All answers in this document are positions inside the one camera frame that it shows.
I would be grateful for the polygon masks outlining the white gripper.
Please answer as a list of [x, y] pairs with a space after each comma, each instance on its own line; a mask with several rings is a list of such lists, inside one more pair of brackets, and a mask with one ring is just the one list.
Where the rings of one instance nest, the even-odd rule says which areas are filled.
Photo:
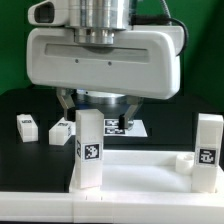
[[72, 89], [130, 95], [119, 128], [131, 130], [142, 97], [169, 99], [179, 91], [183, 44], [179, 26], [136, 26], [116, 33], [110, 46], [78, 44], [71, 29], [36, 28], [27, 41], [27, 74], [34, 84], [57, 87], [67, 121], [75, 121]]

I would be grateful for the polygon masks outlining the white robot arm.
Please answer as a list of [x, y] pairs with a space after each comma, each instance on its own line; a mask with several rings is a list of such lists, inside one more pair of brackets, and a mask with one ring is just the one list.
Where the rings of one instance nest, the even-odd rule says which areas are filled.
[[28, 10], [32, 83], [53, 86], [65, 110], [74, 89], [125, 95], [119, 127], [129, 129], [145, 98], [169, 99], [180, 88], [185, 25], [169, 14], [136, 15], [131, 0], [44, 0]]

